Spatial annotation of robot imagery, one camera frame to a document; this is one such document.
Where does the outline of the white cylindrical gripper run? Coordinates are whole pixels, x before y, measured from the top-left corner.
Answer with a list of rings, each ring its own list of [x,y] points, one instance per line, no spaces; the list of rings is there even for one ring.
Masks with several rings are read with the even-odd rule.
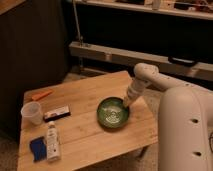
[[[132,101],[135,101],[139,96],[142,95],[143,91],[150,85],[147,80],[140,80],[134,78],[132,83],[127,88],[126,97],[123,99],[123,106],[129,107]]]

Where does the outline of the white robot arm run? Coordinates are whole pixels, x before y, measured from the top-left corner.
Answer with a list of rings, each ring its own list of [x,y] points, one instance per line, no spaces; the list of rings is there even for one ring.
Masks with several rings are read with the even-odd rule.
[[[158,112],[158,171],[213,171],[208,126],[213,127],[213,91],[138,63],[124,106],[152,84],[164,91]]]

